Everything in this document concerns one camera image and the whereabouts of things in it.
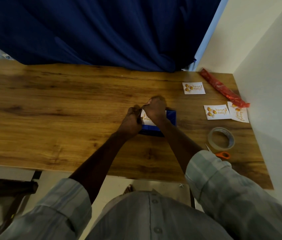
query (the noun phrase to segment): hand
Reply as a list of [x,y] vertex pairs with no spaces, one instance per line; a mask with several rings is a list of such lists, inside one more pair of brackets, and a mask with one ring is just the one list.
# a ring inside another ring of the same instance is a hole
[[147,114],[147,116],[152,120],[155,125],[162,120],[167,118],[165,113],[165,108],[167,103],[165,102],[164,97],[162,96],[155,96],[150,98],[150,100],[142,106],[143,110]]
[[139,131],[142,129],[141,123],[141,111],[142,109],[138,109],[135,107],[131,107],[127,111],[127,115],[123,119],[120,127],[117,130],[119,135],[124,136],[126,140],[135,137]]

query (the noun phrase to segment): wood grain tabletop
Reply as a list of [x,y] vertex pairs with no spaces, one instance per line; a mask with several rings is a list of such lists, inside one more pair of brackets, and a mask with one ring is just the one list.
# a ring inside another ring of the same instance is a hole
[[[232,74],[214,75],[239,93]],[[203,82],[206,94],[185,95],[182,82]],[[26,66],[0,60],[0,165],[72,172],[116,131],[129,107],[142,106],[155,95],[165,97],[168,107],[176,110],[178,128],[204,149],[212,128],[230,130],[236,140],[228,151],[232,168],[262,188],[273,189],[251,125],[207,120],[203,105],[222,105],[227,99],[197,72]],[[165,138],[144,135],[122,147],[108,174],[185,183]]]

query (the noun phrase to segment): card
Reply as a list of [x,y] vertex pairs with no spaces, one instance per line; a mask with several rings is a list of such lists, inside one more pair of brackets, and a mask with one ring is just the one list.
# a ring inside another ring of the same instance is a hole
[[226,104],[203,106],[208,120],[232,119]]
[[249,123],[247,108],[239,108],[232,102],[228,102],[229,112],[231,114],[231,119]]
[[142,109],[141,112],[141,119],[142,119],[142,124],[143,125],[153,125],[156,126],[152,120],[150,120],[150,118],[147,116],[146,112]]
[[184,94],[205,94],[202,82],[183,82]]

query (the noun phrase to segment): bare foot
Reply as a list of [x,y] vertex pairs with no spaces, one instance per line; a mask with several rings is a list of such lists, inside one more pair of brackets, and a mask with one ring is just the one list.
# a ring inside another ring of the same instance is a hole
[[123,195],[127,194],[127,193],[131,193],[133,192],[134,189],[133,189],[133,185],[132,184],[129,184],[129,186],[125,189],[125,191],[123,192]]

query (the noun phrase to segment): orange scissor handle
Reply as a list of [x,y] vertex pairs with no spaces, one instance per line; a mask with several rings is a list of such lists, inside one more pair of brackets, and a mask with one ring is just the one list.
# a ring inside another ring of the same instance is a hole
[[221,157],[222,159],[229,160],[230,154],[227,152],[219,152],[215,154],[217,157]]

